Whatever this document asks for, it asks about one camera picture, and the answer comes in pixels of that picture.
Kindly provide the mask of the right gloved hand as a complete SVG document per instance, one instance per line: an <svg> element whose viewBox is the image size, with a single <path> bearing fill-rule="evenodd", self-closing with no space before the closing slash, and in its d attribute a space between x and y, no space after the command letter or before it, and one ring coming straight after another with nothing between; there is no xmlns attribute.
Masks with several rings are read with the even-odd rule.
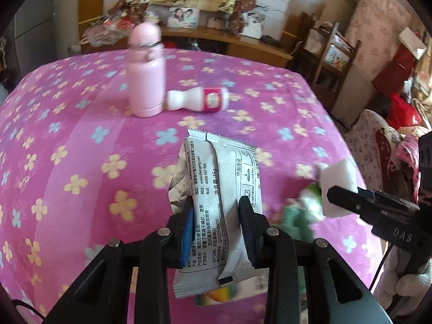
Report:
<svg viewBox="0 0 432 324"><path fill-rule="evenodd" d="M399 250L398 247L392 248L378 285L373 292L383 309L390 307L396 295L402 298L403 303L398 304L395 309L390 311L394 318L411 315L431 286L431 259L421 265L415 274L397 275L396 270L400 265L400 255L404 254L405 252Z"/></svg>

